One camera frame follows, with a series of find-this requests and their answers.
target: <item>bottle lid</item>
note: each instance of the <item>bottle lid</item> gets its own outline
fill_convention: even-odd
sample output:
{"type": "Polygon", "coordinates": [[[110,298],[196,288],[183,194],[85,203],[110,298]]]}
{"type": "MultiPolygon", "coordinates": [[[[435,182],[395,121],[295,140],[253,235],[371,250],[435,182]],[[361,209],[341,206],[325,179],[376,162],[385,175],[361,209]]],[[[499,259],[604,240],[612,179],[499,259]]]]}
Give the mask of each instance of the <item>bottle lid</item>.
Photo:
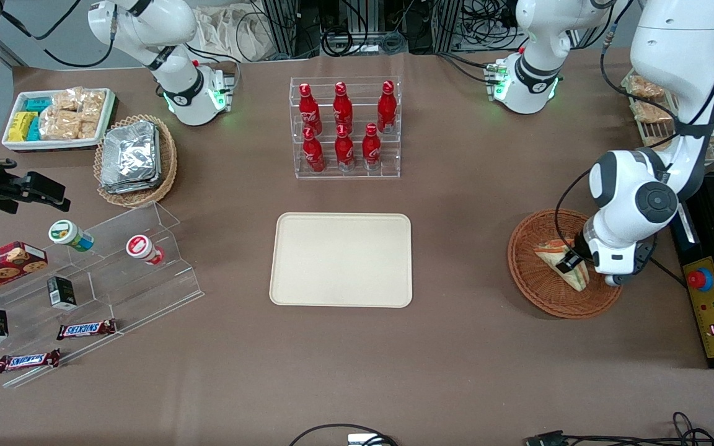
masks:
{"type": "Polygon", "coordinates": [[[76,238],[79,228],[70,220],[59,220],[48,229],[48,238],[54,243],[64,245],[76,238]]]}
{"type": "Polygon", "coordinates": [[[147,257],[152,249],[153,243],[151,239],[142,234],[131,237],[128,239],[128,243],[125,244],[125,250],[131,257],[135,257],[136,259],[147,257]]]}

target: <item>aluminum foil packet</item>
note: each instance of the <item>aluminum foil packet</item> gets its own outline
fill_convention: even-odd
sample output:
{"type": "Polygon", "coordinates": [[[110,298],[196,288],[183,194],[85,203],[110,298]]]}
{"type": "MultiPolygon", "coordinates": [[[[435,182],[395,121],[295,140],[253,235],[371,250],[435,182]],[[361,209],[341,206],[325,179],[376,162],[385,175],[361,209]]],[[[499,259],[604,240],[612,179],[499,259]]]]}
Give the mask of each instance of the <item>aluminum foil packet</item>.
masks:
{"type": "Polygon", "coordinates": [[[150,121],[116,127],[104,137],[101,187],[110,194],[151,189],[161,184],[159,130],[150,121]]]}

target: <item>white robotic arm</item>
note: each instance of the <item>white robotic arm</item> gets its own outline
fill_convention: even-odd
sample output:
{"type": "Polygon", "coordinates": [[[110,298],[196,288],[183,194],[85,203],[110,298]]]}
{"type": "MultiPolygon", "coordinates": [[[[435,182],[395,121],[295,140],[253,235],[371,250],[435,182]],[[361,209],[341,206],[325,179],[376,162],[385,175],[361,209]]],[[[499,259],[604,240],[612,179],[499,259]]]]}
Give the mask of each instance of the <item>white robotic arm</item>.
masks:
{"type": "Polygon", "coordinates": [[[93,3],[87,13],[97,39],[137,59],[164,89],[170,110],[188,125],[202,125],[226,109],[222,71],[196,66],[184,43],[195,37],[195,14],[183,0],[93,3]]]}
{"type": "Polygon", "coordinates": [[[524,53],[518,51],[496,65],[507,70],[493,98],[522,114],[536,113],[552,98],[558,73],[571,49],[566,31],[593,28],[613,20],[620,8],[615,0],[519,0],[516,20],[528,37],[524,53]]]}
{"type": "Polygon", "coordinates": [[[586,241],[595,269],[611,284],[637,272],[640,241],[668,225],[679,201],[702,185],[714,127],[714,1],[649,0],[631,60],[637,73],[676,96],[677,136],[662,152],[608,152],[591,169],[600,211],[576,240],[586,241]]]}

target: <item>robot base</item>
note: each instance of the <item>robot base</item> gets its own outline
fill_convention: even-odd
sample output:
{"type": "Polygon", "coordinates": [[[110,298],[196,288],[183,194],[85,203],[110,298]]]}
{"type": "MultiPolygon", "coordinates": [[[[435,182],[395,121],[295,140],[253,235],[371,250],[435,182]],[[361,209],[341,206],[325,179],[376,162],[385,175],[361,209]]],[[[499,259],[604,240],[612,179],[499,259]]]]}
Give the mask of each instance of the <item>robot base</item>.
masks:
{"type": "Polygon", "coordinates": [[[498,59],[496,63],[490,64],[484,69],[484,79],[487,82],[497,82],[497,84],[487,85],[487,94],[490,101],[503,103],[509,110],[520,114],[532,114],[541,109],[555,95],[555,86],[558,79],[547,87],[541,84],[543,90],[539,93],[531,93],[527,85],[519,81],[515,73],[516,60],[521,57],[520,53],[511,54],[505,59],[498,59]]]}
{"type": "Polygon", "coordinates": [[[166,94],[164,99],[170,111],[178,117],[178,120],[186,125],[203,125],[211,121],[219,113],[230,111],[234,79],[232,77],[224,77],[222,71],[212,70],[205,65],[198,67],[198,70],[203,74],[203,88],[191,104],[181,105],[173,104],[166,94]]]}

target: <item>red emergency stop button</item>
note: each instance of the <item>red emergency stop button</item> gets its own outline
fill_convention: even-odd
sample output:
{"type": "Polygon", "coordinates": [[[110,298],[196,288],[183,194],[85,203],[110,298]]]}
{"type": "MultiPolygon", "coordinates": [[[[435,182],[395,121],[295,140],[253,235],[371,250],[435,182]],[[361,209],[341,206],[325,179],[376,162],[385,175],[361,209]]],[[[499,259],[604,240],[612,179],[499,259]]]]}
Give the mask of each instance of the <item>red emergency stop button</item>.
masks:
{"type": "Polygon", "coordinates": [[[688,273],[688,285],[698,291],[710,291],[713,280],[712,273],[707,268],[698,268],[688,273]]]}

